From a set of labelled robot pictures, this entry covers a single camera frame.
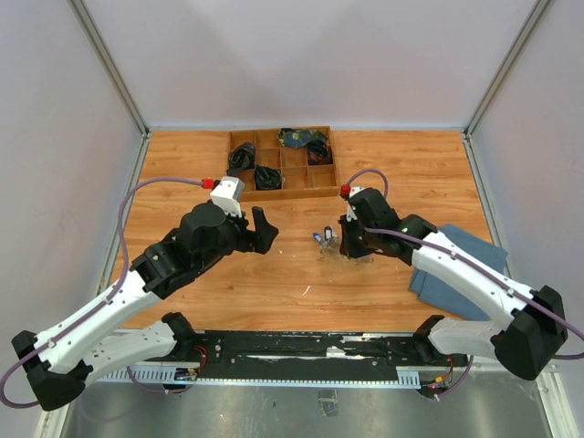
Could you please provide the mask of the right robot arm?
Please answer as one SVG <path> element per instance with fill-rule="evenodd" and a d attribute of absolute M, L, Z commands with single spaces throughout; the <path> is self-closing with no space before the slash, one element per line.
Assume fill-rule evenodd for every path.
<path fill-rule="evenodd" d="M 568 330 L 554 288 L 535 290 L 504 276 L 416 214 L 400 218 L 377 189 L 344 184 L 340 196 L 348 204 L 339 218 L 343 255 L 398 258 L 436 276 L 488 316 L 486 321 L 429 317 L 414 334 L 419 362 L 433 365 L 456 354 L 489 358 L 532 381 L 556 357 Z"/>

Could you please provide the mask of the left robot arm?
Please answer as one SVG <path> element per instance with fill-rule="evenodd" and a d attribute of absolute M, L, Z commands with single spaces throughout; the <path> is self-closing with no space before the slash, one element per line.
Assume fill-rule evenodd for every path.
<path fill-rule="evenodd" d="M 233 252 L 266 254 L 279 234 L 260 207 L 252 220 L 230 215 L 212 202 L 196 205 L 178 227 L 135 258 L 116 283 L 83 308 L 39 333 L 24 330 L 12 345 L 34 404 L 44 411 L 74 401 L 102 375 L 140 360 L 170 355 L 189 359 L 195 338 L 174 314 L 137 335 L 110 339 L 129 318 L 190 285 Z"/>

